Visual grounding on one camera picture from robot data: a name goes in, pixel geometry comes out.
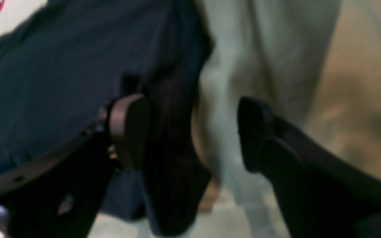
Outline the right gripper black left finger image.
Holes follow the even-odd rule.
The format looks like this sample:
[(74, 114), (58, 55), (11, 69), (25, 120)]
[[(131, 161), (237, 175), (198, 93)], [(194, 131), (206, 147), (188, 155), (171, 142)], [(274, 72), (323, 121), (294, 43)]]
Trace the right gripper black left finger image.
[(139, 169), (149, 131), (142, 94), (117, 99), (65, 144), (0, 175), (0, 238), (85, 238), (116, 168)]

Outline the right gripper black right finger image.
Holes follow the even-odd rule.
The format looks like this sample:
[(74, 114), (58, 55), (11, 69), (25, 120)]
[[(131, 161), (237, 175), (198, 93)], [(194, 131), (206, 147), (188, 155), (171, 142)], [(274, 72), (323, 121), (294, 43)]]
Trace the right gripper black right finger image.
[(339, 160), (263, 101), (242, 97), (242, 159), (271, 183), (292, 238), (381, 238), (381, 181)]

